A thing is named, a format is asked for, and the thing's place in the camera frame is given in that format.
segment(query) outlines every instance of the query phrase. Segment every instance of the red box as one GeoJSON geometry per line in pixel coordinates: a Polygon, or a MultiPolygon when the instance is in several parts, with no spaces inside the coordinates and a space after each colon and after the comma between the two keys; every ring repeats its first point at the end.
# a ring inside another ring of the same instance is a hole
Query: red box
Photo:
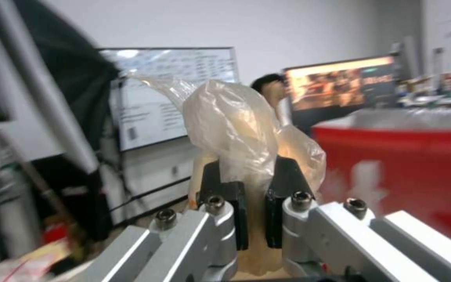
{"type": "Polygon", "coordinates": [[[325,202],[352,196],[353,167],[380,164],[378,214],[405,210],[451,238],[451,130],[378,130],[320,124],[313,134],[327,154],[325,202]]]}

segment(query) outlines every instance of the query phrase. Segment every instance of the whiteboard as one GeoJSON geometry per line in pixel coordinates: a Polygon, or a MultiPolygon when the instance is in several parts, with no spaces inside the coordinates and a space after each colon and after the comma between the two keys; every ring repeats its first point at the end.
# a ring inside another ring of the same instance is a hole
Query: whiteboard
{"type": "MultiPolygon", "coordinates": [[[[123,76],[130,72],[158,78],[173,76],[196,86],[209,79],[238,82],[233,48],[116,48],[100,53],[123,76]]],[[[113,117],[118,119],[122,151],[187,135],[183,117],[170,100],[135,79],[126,80],[121,93],[112,91],[110,104],[113,117]]]]}

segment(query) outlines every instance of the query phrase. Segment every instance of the clutter on desk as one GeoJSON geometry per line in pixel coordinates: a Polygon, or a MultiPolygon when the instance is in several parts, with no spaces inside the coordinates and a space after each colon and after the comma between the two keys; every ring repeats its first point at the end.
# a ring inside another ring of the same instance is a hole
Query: clutter on desk
{"type": "Polygon", "coordinates": [[[442,73],[437,88],[433,76],[423,76],[400,82],[397,94],[403,107],[451,107],[451,73],[442,73]]]}

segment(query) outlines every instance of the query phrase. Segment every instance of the computer screen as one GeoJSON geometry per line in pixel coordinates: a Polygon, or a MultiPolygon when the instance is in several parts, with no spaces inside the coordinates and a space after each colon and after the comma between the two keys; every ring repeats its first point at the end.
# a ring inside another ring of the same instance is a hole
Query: computer screen
{"type": "Polygon", "coordinates": [[[393,57],[333,62],[284,71],[292,120],[310,134],[312,125],[363,107],[393,107],[393,57]]]}

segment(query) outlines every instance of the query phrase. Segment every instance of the black hair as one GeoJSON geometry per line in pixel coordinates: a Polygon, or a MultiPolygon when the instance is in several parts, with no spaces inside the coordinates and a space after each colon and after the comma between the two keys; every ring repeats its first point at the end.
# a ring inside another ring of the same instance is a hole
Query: black hair
{"type": "Polygon", "coordinates": [[[274,81],[283,82],[283,77],[281,77],[281,75],[278,75],[277,73],[267,74],[267,75],[264,75],[261,78],[257,78],[252,83],[252,85],[250,85],[250,87],[252,87],[258,93],[261,93],[262,87],[264,85],[269,84],[269,83],[274,82],[274,81]]]}

